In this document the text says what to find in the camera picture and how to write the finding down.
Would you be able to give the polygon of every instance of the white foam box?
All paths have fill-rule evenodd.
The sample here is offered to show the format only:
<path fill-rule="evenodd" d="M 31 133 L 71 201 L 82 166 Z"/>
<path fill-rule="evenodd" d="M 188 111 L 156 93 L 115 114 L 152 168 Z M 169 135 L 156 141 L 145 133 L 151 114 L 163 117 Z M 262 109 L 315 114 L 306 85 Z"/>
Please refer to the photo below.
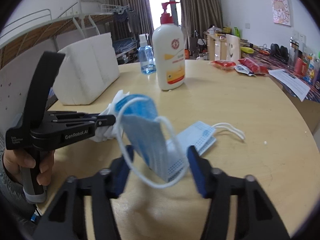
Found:
<path fill-rule="evenodd" d="M 53 91 L 63 105 L 88 105 L 120 75 L 111 33 L 93 36 L 59 51 L 66 54 Z"/>

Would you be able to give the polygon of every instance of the wooden table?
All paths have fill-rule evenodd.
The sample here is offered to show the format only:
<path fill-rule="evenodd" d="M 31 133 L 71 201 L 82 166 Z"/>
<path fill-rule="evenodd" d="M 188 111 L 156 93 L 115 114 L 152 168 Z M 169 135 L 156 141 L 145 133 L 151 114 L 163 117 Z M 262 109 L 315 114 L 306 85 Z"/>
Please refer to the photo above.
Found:
<path fill-rule="evenodd" d="M 159 114 L 169 118 L 177 133 L 198 120 L 210 125 L 229 122 L 245 132 L 245 143 L 233 134 L 221 132 L 204 157 L 231 176 L 255 175 L 289 233 L 300 226 L 319 196 L 320 155 L 303 118 L 270 78 L 225 72 L 207 61 L 190 60 L 186 61 L 185 84 L 163 92 L 156 74 L 141 74 L 139 64 L 119 67 L 119 79 L 92 105 L 62 106 L 57 102 L 52 110 L 100 112 L 123 89 L 125 93 L 151 96 Z M 49 197 L 42 210 L 68 176 L 92 176 L 119 156 L 116 140 L 86 140 L 57 150 Z M 160 182 L 137 155 L 134 165 Z M 85 202 L 87 231 L 89 239 L 94 239 L 90 197 Z M 200 239 L 209 203 L 197 193 L 190 172 L 165 190 L 152 189 L 131 173 L 125 192 L 112 201 L 123 240 Z M 234 215 L 234 198 L 231 207 Z M 232 231 L 235 219 L 230 221 Z"/>

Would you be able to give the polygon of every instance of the gray sleeve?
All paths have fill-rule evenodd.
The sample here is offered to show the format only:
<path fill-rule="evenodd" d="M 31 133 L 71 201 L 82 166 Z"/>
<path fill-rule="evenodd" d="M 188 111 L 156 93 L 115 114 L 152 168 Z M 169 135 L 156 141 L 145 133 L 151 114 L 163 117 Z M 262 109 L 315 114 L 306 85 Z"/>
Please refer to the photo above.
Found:
<path fill-rule="evenodd" d="M 33 233 L 35 224 L 30 219 L 35 212 L 34 205 L 26 201 L 22 185 L 12 181 L 3 164 L 4 149 L 0 149 L 0 193 L 6 198 L 12 215 L 29 232 Z"/>

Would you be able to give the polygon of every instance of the paper sheet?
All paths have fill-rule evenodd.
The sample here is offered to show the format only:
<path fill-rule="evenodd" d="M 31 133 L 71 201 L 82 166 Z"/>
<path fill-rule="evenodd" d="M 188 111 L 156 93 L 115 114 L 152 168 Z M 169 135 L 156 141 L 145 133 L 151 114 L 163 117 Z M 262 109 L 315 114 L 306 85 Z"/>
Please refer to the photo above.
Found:
<path fill-rule="evenodd" d="M 269 74 L 287 85 L 301 100 L 301 102 L 306 98 L 310 91 L 310 87 L 308 85 L 284 69 L 269 70 Z"/>

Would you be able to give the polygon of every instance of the light switch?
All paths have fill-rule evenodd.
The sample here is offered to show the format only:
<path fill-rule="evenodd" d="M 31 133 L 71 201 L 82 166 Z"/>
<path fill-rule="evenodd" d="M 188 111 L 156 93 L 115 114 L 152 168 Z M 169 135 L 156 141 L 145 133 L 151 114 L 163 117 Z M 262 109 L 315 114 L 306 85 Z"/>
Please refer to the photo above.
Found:
<path fill-rule="evenodd" d="M 296 30 L 293 30 L 293 32 L 292 32 L 292 38 L 293 38 L 295 41 L 298 41 L 298 40 L 299 40 L 299 33 L 298 33 Z"/>
<path fill-rule="evenodd" d="M 307 38 L 306 38 L 306 36 L 305 35 L 303 35 L 303 34 L 301 34 L 301 33 L 299 33 L 299 41 L 301 41 L 301 42 L 303 42 L 304 44 L 306 43 L 306 40 Z"/>

